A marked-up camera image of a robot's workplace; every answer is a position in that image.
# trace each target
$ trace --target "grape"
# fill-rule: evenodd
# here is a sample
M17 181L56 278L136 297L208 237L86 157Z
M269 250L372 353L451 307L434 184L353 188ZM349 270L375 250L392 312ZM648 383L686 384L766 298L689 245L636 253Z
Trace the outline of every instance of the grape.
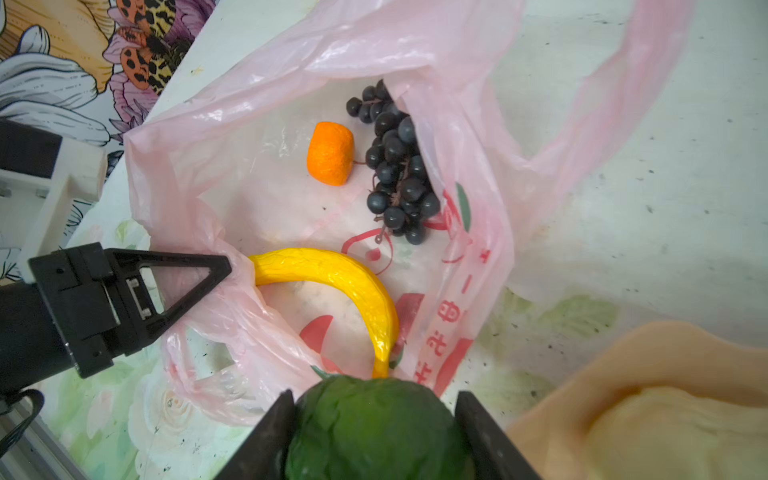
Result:
M408 202L417 201L426 191L427 188L418 178L408 177L400 184L400 194Z
M372 170L375 170L383 160L384 148L381 146L371 147L366 152L366 165Z
M371 119L375 120L377 117L382 113L382 110L384 109L384 106L381 105L381 102L378 104L371 105Z
M389 162L382 162L376 168L376 176L379 178L381 183L391 185L397 183L400 172L397 168L397 165L391 164Z
M427 168L421 155L411 157L411 161L408 163L408 175L419 180L427 180Z
M372 214L383 214L387 207L389 207L389 195L373 192L368 196L368 210L371 210Z
M387 140L389 140L390 138L397 138L397 128L393 128L392 130L382 135L382 143L386 144Z
M360 107L362 107L362 100L357 97L352 97L346 101L346 113L350 117L356 117L360 112Z
M397 104L395 102L392 102L391 104L387 105L387 108L386 108L385 111L388 111L388 112L391 112L391 113L395 114L395 116L399 120L402 120L403 118L405 118L408 115L407 113L404 113L404 112L400 111L400 109L397 108Z
M384 80L379 80L379 82L376 83L376 98L381 98L382 100L389 100L391 98L384 85Z
M383 184L381 182L378 182L376 184L376 188L373 189L375 192L384 192L387 195L394 195L395 194L395 185L393 184Z
M376 98L376 87L368 85L362 90L362 101L371 101Z
M377 135L384 135L386 132L397 128L397 117L395 114L385 111L380 114L376 119L376 124L373 126L373 131Z
M358 117L360 117L360 121L364 124L369 124L373 120L371 120L371 106L370 105L363 105L360 107L360 112L358 113Z
M421 206L416 202L400 202L400 208L408 215L417 214L421 211Z
M406 212L400 207L390 207L384 212L384 224L389 228L400 228L405 222Z
M424 196L421 206L422 217L430 218L440 213L440 199L435 192L429 192Z
M406 146L397 138L390 138L384 142L384 158L388 162L400 162L407 153Z
M408 116L402 119L397 127L397 135L404 143L416 143L416 130L413 128L413 118Z
M424 243L426 236L426 229L421 222L409 223L406 227L406 240L411 245L420 245Z

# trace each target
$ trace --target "painted flower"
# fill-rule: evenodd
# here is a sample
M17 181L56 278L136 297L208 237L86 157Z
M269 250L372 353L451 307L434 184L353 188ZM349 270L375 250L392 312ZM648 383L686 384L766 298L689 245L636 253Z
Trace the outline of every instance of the painted flower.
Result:
M127 248L129 250L148 250L149 234L132 218L121 221L114 229L114 245L118 248Z
M18 269L16 258L22 252L21 248L11 247L0 250L2 260L2 272L0 272L0 285L9 282L18 282L22 279L22 272Z
M186 48L200 33L215 6L212 0L177 0L174 22L168 33L160 40L171 51L178 47L182 52L186 52ZM108 14L118 27L137 28L118 7L110 8ZM141 45L135 43L136 38L131 40L133 41L129 41L123 35L112 35L109 46L104 50L104 58L115 65L121 65L123 50L141 48ZM118 133L111 137L122 143L125 132L144 123L158 96L147 85L136 85L131 82L125 72L112 75L109 86L114 97L114 109L120 116L119 120L110 120L118 130Z
M4 0L0 27L0 59L19 51L36 51L71 60L94 79L101 93L113 65L101 57L114 33L107 15L110 0ZM30 31L37 38L30 36Z
M74 111L96 98L96 79L76 61L49 55L50 40L44 28L32 26L16 55L0 63L0 118L105 145L107 128Z
M102 390L91 400L91 408L88 409L88 418L85 423L85 434L88 438L94 438L96 432L107 426L112 417L113 405L114 393L110 390Z
M212 478L249 429L214 422L171 389L158 364L138 384L128 412L140 478Z
M109 119L118 130L118 133L112 134L111 138L123 143L125 132L138 127L147 120L149 110L157 102L157 95L150 88L139 90L136 85L128 81L128 76L122 72L112 75L109 88L112 90L112 97L114 98L114 109L120 116L120 120Z
M104 230L102 230L101 225L94 224L87 229L83 229L83 233L80 234L80 241L78 243L80 245L85 245L86 243L101 242L102 238L104 238Z

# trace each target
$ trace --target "orange fruit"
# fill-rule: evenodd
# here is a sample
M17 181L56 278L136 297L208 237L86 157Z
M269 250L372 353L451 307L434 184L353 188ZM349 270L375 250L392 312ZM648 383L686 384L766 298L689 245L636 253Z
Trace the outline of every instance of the orange fruit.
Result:
M326 185L346 183L355 158L355 138L347 127L323 121L315 127L306 154L306 169Z

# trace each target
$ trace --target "yellow banana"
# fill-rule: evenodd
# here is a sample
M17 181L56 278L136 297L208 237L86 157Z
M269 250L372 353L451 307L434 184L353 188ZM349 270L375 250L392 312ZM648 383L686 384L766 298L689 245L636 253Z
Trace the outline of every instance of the yellow banana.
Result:
M365 265L343 253L314 248L286 248L249 257L256 285L307 280L333 286L360 310L373 343L373 378L389 374L389 352L397 340L395 303L379 278Z

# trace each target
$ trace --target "white flower petal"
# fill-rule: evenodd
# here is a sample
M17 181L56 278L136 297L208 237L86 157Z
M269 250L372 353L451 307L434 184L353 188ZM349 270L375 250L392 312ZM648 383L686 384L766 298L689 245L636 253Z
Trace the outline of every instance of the white flower petal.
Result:
M22 53L6 58L0 63L0 81L6 81L18 74L38 68L57 71L82 71L76 61L65 60L42 53Z
M77 108L96 95L96 79L84 71L37 68L0 83L0 108L22 100Z
M18 53L48 54L51 50L51 36L40 25L27 28L18 42Z
M54 105L17 101L0 110L0 118L41 128L92 145L101 146L109 142L109 133L103 124Z
M128 410L128 435L138 450L135 467L142 480L209 478L205 474L222 456L232 455L249 432L215 422L178 397L162 362L141 379Z

